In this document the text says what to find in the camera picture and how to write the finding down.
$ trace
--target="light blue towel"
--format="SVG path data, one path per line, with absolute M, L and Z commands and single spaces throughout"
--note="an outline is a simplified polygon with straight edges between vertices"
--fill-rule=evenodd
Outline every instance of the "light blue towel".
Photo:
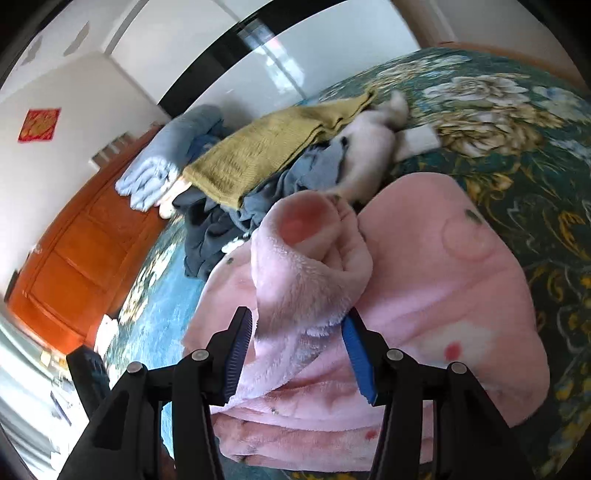
M 215 105 L 198 105 L 174 118 L 129 165 L 115 190 L 121 196 L 131 195 L 133 210 L 146 212 L 196 158 L 191 148 L 195 139 L 212 130 L 222 132 L 222 122 L 222 112 Z

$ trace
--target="screw head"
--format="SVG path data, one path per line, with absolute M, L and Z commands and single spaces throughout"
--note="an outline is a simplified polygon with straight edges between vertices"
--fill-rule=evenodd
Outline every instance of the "screw head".
M 467 371 L 468 371 L 468 368 L 462 362 L 453 362 L 452 363 L 452 372 L 454 372 L 455 374 L 463 375 Z
M 398 350 L 397 348 L 391 348 L 390 350 L 388 350 L 388 353 L 386 353 L 386 356 L 390 360 L 398 362 L 404 358 L 404 353 L 402 352 L 402 350 Z
M 135 375 L 136 373 L 139 373 L 142 371 L 143 369 L 143 364 L 141 362 L 131 362 L 128 366 L 127 366 L 127 373 Z
M 208 357 L 209 352 L 204 349 L 195 350 L 193 353 L 191 353 L 191 358 L 196 362 L 202 362 L 204 360 L 207 360 Z

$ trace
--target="yellow towel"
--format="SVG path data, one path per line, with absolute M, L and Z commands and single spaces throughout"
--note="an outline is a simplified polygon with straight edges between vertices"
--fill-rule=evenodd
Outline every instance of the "yellow towel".
M 312 143 L 333 138 L 367 107 L 375 92 L 265 115 L 185 167 L 183 177 L 218 203 L 239 209 L 242 196 Z

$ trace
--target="pink fleece blanket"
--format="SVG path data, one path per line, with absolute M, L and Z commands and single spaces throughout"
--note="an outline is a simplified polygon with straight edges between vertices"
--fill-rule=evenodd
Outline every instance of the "pink fleece blanket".
M 342 199 L 316 192 L 278 202 L 251 242 L 213 270 L 187 351 L 205 347 L 240 305 L 254 313 L 253 338 L 236 395 L 212 409 L 220 449 L 236 461 L 369 470 L 383 409 L 360 395 L 340 337 L 353 305 L 418 362 L 466 363 L 509 425 L 547 393 L 523 272 L 444 175 L 405 176 L 358 218 Z M 431 459 L 432 438 L 425 402 L 421 461 Z

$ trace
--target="bed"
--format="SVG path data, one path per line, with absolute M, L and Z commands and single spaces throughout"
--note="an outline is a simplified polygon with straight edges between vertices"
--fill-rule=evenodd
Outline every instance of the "bed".
M 393 88 L 410 126 L 431 123 L 444 148 L 397 165 L 384 184 L 416 171 L 448 174 L 523 267 L 548 354 L 543 406 L 514 429 L 540 477 L 552 476 L 591 423 L 591 107 L 584 93 L 506 57 L 428 48 L 326 89 L 306 103 Z M 177 362 L 203 283 L 183 278 L 183 220 L 171 220 L 148 254 L 106 354 L 115 380 L 131 360 Z M 163 439 L 171 442 L 170 411 Z M 227 478 L 366 478 L 366 473 L 288 472 L 223 461 Z

